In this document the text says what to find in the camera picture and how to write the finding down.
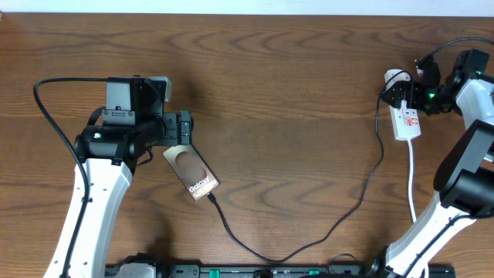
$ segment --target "wood grain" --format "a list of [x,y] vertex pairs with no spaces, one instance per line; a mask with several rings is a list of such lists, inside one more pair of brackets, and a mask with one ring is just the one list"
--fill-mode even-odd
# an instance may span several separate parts
[[[195,145],[222,181],[216,196],[235,234],[282,258],[322,238],[352,207],[379,156],[374,113],[383,73],[461,36],[492,38],[494,19],[7,14],[0,22],[0,276],[41,276],[73,186],[73,159],[39,112],[35,81],[58,76],[168,76],[167,110],[190,110]],[[437,55],[446,76],[456,54]],[[488,73],[494,67],[489,66]],[[41,98],[69,138],[104,105],[102,84],[47,84]],[[385,159],[361,209],[290,263],[338,253],[369,260],[411,224],[408,151],[381,111]],[[448,114],[421,117],[415,200],[431,199],[439,163],[464,131]],[[215,208],[194,203],[157,147],[117,217],[108,263],[137,252],[169,261],[261,263],[227,237]],[[435,258],[458,277],[494,275],[492,223],[456,236]]]

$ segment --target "brown table top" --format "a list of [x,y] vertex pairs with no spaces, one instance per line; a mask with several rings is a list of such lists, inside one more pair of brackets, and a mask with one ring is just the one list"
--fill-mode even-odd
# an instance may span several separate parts
[[[391,68],[462,36],[492,38],[494,19],[7,14],[0,22],[0,276],[41,276],[59,239],[74,161],[39,112],[35,81],[61,76],[168,76],[167,110],[190,110],[196,148],[222,181],[215,195],[234,233],[280,259],[322,238],[350,207],[380,154],[376,97]],[[437,55],[443,77],[463,43]],[[490,63],[488,73],[494,73]],[[41,98],[71,141],[105,104],[105,86],[47,84]],[[361,209],[289,263],[338,253],[374,258],[411,224],[407,144],[381,104],[385,159]],[[418,213],[439,163],[464,132],[456,114],[421,115],[415,139]],[[117,217],[108,263],[137,252],[202,263],[261,263],[226,235],[214,206],[195,203],[154,149]],[[492,222],[456,236],[434,259],[458,277],[494,275]]]

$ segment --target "wooden surface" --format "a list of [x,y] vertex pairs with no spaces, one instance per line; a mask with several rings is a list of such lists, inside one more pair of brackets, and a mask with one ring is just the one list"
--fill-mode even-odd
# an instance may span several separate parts
[[[168,76],[167,110],[190,110],[197,149],[234,233],[282,258],[322,238],[350,207],[380,150],[377,94],[391,68],[461,36],[492,38],[494,19],[214,15],[7,14],[0,22],[0,276],[41,276],[59,239],[74,162],[39,112],[35,81],[60,76]],[[443,76],[462,49],[437,55]],[[488,73],[494,73],[490,63]],[[73,141],[105,103],[102,84],[48,84],[41,98]],[[385,159],[361,209],[290,263],[338,253],[369,260],[410,226],[408,150],[381,105]],[[439,163],[464,131],[455,114],[421,115],[415,204],[431,199]],[[261,263],[226,235],[207,200],[195,203],[156,147],[122,201],[108,263],[137,252],[169,261]],[[494,275],[493,224],[456,236],[433,260],[458,277]]]

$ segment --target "white background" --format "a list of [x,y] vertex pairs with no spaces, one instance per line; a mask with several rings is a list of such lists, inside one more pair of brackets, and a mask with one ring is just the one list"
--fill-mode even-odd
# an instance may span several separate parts
[[494,16],[494,0],[0,0],[3,12]]

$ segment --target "white power strip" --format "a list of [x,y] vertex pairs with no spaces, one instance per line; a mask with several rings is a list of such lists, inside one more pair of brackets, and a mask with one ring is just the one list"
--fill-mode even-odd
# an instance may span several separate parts
[[[384,80],[387,82],[393,75],[399,73],[401,69],[390,69],[384,74]],[[386,90],[391,88],[396,81],[410,81],[410,76],[406,73],[396,76],[387,85]],[[418,123],[418,114],[416,109],[407,108],[407,101],[401,101],[401,108],[396,109],[389,106],[391,112],[391,121],[393,122],[394,139],[406,141],[413,139],[421,134],[420,124]]]

